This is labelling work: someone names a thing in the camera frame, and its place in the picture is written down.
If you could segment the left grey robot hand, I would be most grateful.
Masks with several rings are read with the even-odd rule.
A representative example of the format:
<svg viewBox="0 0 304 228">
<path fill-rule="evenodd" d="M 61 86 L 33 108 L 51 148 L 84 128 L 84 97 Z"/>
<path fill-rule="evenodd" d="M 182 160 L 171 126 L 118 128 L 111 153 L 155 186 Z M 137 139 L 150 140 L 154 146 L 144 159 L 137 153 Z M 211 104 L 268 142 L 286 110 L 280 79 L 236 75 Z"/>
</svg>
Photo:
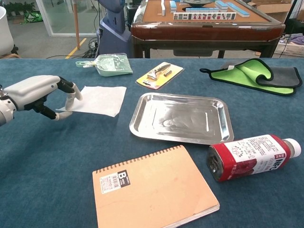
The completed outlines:
<svg viewBox="0 0 304 228">
<path fill-rule="evenodd" d="M 65 111 L 56 113 L 44 105 L 47 96 L 59 89 L 67 93 Z M 51 120 L 62 120 L 69 117 L 74 100 L 83 99 L 75 83 L 60 76 L 32 76 L 0 89 L 0 124 L 4 125 L 13 120 L 16 111 L 34 110 Z"/>
</svg>

